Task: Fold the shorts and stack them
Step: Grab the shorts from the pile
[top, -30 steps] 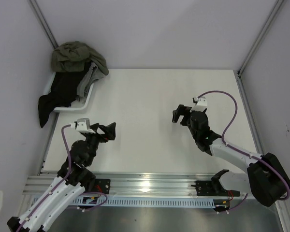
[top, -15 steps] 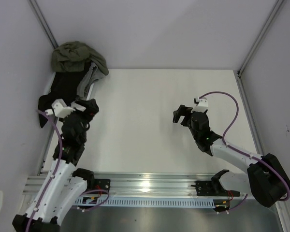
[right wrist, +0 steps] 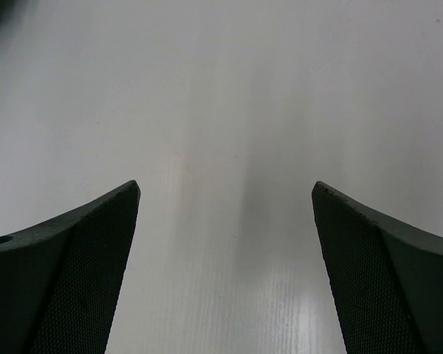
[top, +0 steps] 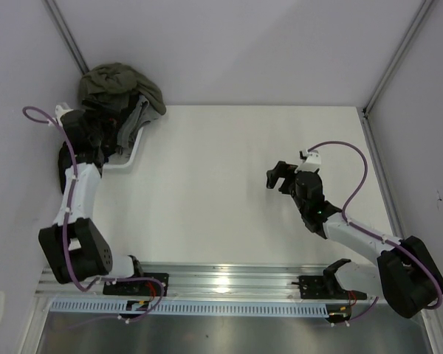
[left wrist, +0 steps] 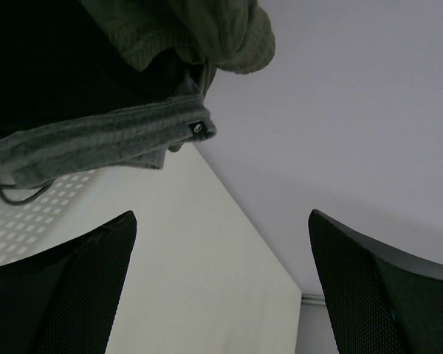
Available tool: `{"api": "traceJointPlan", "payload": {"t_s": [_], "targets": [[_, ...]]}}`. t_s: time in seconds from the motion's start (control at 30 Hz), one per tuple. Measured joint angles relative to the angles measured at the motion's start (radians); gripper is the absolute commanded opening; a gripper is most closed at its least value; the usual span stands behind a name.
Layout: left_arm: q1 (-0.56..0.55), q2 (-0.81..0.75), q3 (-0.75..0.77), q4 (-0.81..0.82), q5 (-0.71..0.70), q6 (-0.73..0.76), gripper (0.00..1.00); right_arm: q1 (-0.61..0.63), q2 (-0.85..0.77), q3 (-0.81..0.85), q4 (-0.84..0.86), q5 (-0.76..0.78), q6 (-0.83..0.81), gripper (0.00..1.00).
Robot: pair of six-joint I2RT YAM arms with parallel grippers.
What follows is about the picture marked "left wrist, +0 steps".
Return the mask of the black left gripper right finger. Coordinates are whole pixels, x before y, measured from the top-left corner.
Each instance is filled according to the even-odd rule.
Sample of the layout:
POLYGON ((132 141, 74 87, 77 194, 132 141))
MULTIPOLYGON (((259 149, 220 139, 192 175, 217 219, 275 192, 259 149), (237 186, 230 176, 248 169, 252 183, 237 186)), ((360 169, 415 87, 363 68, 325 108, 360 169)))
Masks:
POLYGON ((309 239, 339 353, 443 353, 443 265, 312 210, 309 239))

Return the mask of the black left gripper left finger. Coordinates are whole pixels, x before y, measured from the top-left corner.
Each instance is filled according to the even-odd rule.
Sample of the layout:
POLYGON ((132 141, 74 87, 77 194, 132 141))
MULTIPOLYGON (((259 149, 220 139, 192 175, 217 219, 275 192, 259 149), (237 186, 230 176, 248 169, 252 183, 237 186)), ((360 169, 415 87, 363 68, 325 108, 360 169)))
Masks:
POLYGON ((137 235, 127 211, 0 266, 0 353, 104 353, 137 235))

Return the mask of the olive green shorts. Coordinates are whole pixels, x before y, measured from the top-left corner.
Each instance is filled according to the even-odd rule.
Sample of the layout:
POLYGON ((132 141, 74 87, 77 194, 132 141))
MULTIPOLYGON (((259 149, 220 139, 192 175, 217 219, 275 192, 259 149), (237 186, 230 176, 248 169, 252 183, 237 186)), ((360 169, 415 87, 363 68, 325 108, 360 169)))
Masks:
POLYGON ((269 16, 257 1, 83 1, 123 59, 143 71, 161 52, 250 74, 275 55, 269 16))

